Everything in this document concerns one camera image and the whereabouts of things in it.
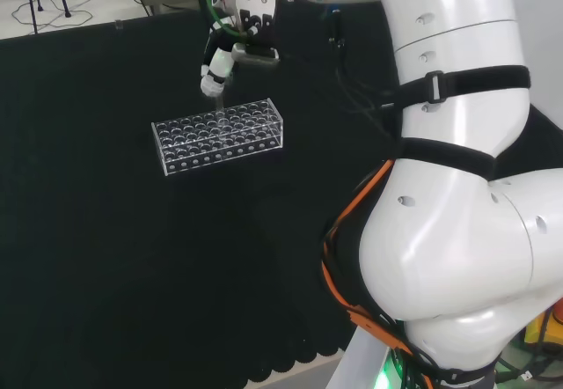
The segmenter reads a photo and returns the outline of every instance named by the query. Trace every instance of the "green light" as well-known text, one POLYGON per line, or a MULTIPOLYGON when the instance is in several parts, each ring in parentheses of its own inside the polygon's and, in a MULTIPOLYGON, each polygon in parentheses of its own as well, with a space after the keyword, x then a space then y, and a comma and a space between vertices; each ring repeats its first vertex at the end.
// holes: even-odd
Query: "green light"
POLYGON ((389 378, 387 378, 385 371, 382 371, 379 373, 379 376, 377 376, 376 385, 373 389, 389 389, 390 386, 389 378))

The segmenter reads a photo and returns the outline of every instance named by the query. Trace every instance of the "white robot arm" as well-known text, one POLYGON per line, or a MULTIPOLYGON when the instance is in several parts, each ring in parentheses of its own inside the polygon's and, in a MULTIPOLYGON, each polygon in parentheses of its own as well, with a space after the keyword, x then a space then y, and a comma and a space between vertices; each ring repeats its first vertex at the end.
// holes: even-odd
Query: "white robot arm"
MULTIPOLYGON (((512 0, 381 1, 401 84, 434 71, 525 64, 512 0)), ((496 158, 521 134, 529 109, 526 88, 414 103, 403 111, 402 137, 496 158)), ((400 158, 362 234, 369 294, 440 368, 476 371, 495 362, 563 297, 562 183, 563 170, 488 182, 400 158)), ((457 387, 469 385, 478 387, 457 387)))

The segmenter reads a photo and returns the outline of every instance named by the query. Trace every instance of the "screw hole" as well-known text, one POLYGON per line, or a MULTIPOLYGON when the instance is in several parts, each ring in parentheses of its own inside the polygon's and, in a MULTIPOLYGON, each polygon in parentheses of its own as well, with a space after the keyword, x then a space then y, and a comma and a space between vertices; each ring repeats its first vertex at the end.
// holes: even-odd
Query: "screw hole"
POLYGON ((409 197, 408 195, 403 195, 402 197, 399 197, 397 201, 406 207, 414 207, 415 205, 414 199, 412 197, 409 197))
POLYGON ((537 226, 537 231, 539 233, 543 233, 543 234, 547 233, 547 223, 542 217, 540 216, 536 217, 536 226, 537 226))

